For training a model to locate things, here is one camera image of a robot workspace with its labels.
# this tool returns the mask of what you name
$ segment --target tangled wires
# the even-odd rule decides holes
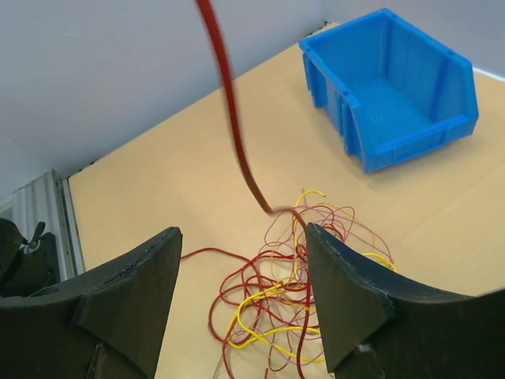
[[[337,237],[346,241],[351,234],[351,227],[358,222],[354,219],[354,211],[351,208],[336,208],[326,204],[315,205],[309,207],[307,205],[300,206],[297,204],[294,208],[272,208],[266,201],[264,195],[261,193],[259,186],[254,180],[253,174],[249,167],[247,156],[245,154],[245,147],[241,139],[241,128],[238,121],[238,110],[236,107],[236,100],[234,96],[233,79],[231,76],[230,64],[226,56],[226,49],[224,47],[223,38],[219,31],[219,25],[214,15],[214,10],[211,7],[209,0],[196,0],[200,9],[202,18],[207,26],[208,34],[211,43],[215,50],[216,60],[223,79],[223,88],[226,96],[228,115],[230,118],[230,132],[233,138],[237,162],[241,169],[242,176],[253,196],[256,198],[258,205],[270,216],[279,218],[279,215],[290,212],[293,216],[291,222],[291,237],[286,240],[280,238],[277,242],[269,242],[265,239],[264,248],[258,255],[249,260],[241,257],[240,255],[229,253],[224,250],[216,248],[197,250],[183,259],[191,257],[194,254],[201,253],[206,250],[214,250],[224,253],[228,256],[237,258],[244,261],[242,268],[236,272],[232,272],[224,279],[223,284],[219,289],[219,295],[212,303],[209,312],[209,328],[211,334],[222,343],[223,355],[222,361],[226,367],[226,371],[230,377],[234,377],[230,368],[230,364],[226,358],[226,350],[228,347],[236,349],[243,349],[248,345],[257,342],[267,343],[270,345],[270,353],[268,358],[268,368],[265,370],[265,377],[268,376],[269,370],[278,371],[282,370],[289,362],[295,358],[298,375],[301,379],[304,378],[302,365],[308,362],[317,361],[322,362],[321,353],[319,358],[304,358],[302,350],[305,340],[316,338],[319,334],[319,326],[312,325],[311,320],[314,319],[314,301],[312,296],[312,284],[310,282],[310,275],[307,269],[307,247],[305,244],[305,231],[306,222],[305,218],[309,214],[318,215],[320,220],[319,224],[325,229],[328,229]],[[292,242],[292,250],[287,253],[282,253],[281,248],[289,246],[289,241]],[[388,264],[388,260],[378,253],[372,254],[370,257],[382,260]],[[268,277],[261,273],[260,263],[265,261],[273,262],[291,262],[291,274],[285,278],[277,279],[274,276]],[[251,271],[252,274],[246,274],[246,271]],[[240,278],[241,283],[231,285],[229,282],[232,279]],[[241,291],[243,299],[241,302],[233,301],[230,298],[231,293],[234,291]],[[231,306],[236,306],[237,311],[235,317],[230,322],[230,327],[224,337],[220,336],[214,329],[212,324],[212,314],[214,308],[219,302],[225,302]],[[294,310],[289,316],[282,312],[282,308],[290,308]],[[244,321],[245,314],[252,310],[253,320],[250,323]],[[270,327],[263,330],[262,315],[267,315]],[[285,333],[288,339],[288,347],[281,346],[276,342],[276,336],[279,333]],[[289,338],[298,338],[296,352],[292,346]],[[284,354],[286,363],[281,367],[273,367],[271,356],[274,351]]]
[[[309,206],[306,197],[311,193],[324,196],[315,190],[300,196],[294,208],[304,220],[319,224],[354,249],[364,251],[365,256],[396,271],[387,245],[356,219],[351,207],[326,203]],[[305,230],[296,218],[291,217],[280,236],[272,238],[282,220],[282,215],[274,219],[264,236],[264,245],[253,259],[216,248],[197,250],[182,258],[215,251],[243,262],[238,270],[223,280],[208,314],[210,333],[222,344],[222,357],[216,374],[223,364],[228,376],[233,378],[228,350],[243,350],[254,343],[268,345],[265,377],[270,372],[284,370],[289,364],[296,363],[297,358],[300,366],[324,362],[314,298],[310,293],[307,298],[310,283]],[[213,321],[215,308],[220,303],[234,308],[225,336],[216,332]],[[304,312],[309,312],[306,327]],[[301,339],[307,348],[299,354],[296,346],[300,345]],[[280,355],[282,359],[273,359],[274,355]]]

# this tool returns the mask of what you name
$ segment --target table top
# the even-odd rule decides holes
[[[301,189],[324,191],[387,241],[403,275],[468,295],[505,285],[505,84],[476,75],[473,136],[372,174],[313,107],[297,46],[236,84],[252,171],[272,205],[292,205]],[[257,254],[271,219],[241,177],[223,105],[213,92],[70,179],[87,269],[169,226],[181,228],[183,253],[215,246]],[[215,253],[181,263],[157,377],[211,377],[221,352],[208,333],[208,307],[239,266]],[[231,314],[223,307],[216,315],[222,334]],[[262,354],[233,353],[237,377],[261,377]],[[307,378],[323,372],[306,370]]]

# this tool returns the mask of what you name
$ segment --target gray wall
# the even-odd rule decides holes
[[[320,0],[213,3],[236,74],[323,23]],[[72,174],[219,83],[193,0],[5,0],[0,48],[0,199],[49,168]]]
[[[473,65],[505,77],[504,0],[322,0],[326,21],[344,22],[390,8]]]

